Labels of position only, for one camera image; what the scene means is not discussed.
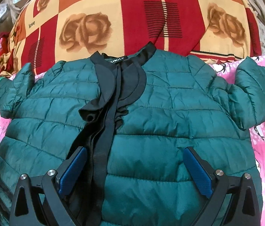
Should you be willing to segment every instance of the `metal bolt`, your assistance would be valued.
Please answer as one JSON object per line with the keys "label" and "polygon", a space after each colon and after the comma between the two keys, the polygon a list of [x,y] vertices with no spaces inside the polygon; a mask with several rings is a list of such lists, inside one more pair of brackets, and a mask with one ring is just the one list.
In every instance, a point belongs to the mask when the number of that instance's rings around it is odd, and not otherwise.
{"label": "metal bolt", "polygon": [[216,170],[216,174],[217,174],[218,176],[222,176],[222,175],[225,174],[225,173],[223,172],[223,170],[218,169],[218,170]]}
{"label": "metal bolt", "polygon": [[55,170],[51,169],[48,171],[49,176],[53,176],[55,174]]}
{"label": "metal bolt", "polygon": [[246,179],[250,179],[251,178],[249,173],[245,173],[244,176],[246,177]]}
{"label": "metal bolt", "polygon": [[20,179],[21,179],[21,180],[24,180],[24,179],[26,179],[26,177],[27,177],[27,174],[24,173],[24,174],[22,174],[22,175],[20,176]]}

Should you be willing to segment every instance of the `jacket sleeve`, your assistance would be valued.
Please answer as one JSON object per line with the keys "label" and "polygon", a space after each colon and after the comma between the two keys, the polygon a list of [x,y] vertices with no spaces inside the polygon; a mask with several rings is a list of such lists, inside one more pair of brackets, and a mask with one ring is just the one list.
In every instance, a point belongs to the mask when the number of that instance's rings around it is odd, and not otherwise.
{"label": "jacket sleeve", "polygon": [[265,67],[251,58],[247,57],[237,67],[234,85],[216,77],[209,91],[240,129],[265,121]]}
{"label": "jacket sleeve", "polygon": [[34,83],[34,72],[30,63],[24,65],[13,81],[7,78],[0,81],[0,114],[3,118],[13,118],[16,109],[27,98]]}

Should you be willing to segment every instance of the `quilted jacket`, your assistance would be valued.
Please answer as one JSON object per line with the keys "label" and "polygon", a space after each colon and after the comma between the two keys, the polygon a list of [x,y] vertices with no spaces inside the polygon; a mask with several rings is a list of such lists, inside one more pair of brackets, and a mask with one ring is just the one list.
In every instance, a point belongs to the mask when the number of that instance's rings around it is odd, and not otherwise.
{"label": "quilted jacket", "polygon": [[[246,58],[231,85],[195,56],[154,49],[144,59],[147,49],[129,56],[145,72],[144,89],[125,106],[113,136],[101,226],[189,226],[207,199],[184,165],[188,146],[228,175],[250,173],[261,211],[261,178],[248,129],[265,121],[265,67]],[[113,64],[107,55],[95,56]],[[13,81],[0,81],[0,113],[12,118],[0,145],[0,179],[11,193],[22,173],[43,175],[66,159],[86,125],[81,109],[106,94],[96,67],[92,57],[61,61],[35,83],[28,63]],[[1,187],[0,199],[10,208]],[[224,213],[222,208],[215,225]]]}

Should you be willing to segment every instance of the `jacket's right sleeve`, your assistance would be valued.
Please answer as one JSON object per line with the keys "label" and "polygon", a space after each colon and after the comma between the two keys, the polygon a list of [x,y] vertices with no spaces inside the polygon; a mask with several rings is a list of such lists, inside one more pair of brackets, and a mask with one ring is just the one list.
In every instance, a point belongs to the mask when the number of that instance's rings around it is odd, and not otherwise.
{"label": "jacket's right sleeve", "polygon": [[3,118],[13,118],[13,115],[34,86],[35,78],[30,63],[17,73],[13,81],[4,78],[0,81],[0,114]]}
{"label": "jacket's right sleeve", "polygon": [[240,129],[265,122],[265,67],[247,57],[236,70],[235,84],[216,77],[210,93]]}

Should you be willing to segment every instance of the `black object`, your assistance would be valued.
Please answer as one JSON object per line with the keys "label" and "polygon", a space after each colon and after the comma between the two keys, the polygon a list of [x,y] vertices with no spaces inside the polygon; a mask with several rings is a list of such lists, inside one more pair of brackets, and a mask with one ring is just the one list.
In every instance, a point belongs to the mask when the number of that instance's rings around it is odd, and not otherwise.
{"label": "black object", "polygon": [[[36,177],[22,174],[13,196],[9,225],[78,225],[63,197],[71,193],[86,161],[86,149],[78,147],[57,170]],[[43,203],[39,194],[45,195]]]}
{"label": "black object", "polygon": [[228,176],[214,170],[192,147],[184,150],[184,163],[200,193],[209,200],[192,226],[213,225],[225,196],[232,194],[220,226],[259,226],[261,218],[255,186],[250,174]]}

